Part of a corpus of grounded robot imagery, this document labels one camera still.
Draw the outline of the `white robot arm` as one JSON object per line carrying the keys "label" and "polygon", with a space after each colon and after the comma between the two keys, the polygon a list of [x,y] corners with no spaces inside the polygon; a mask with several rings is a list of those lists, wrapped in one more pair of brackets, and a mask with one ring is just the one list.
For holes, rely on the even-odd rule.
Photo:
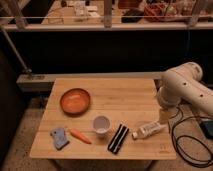
{"label": "white robot arm", "polygon": [[182,99],[213,117],[213,90],[200,83],[202,68],[195,62],[187,62],[162,73],[162,86],[157,92],[160,105],[159,123],[165,124]]}

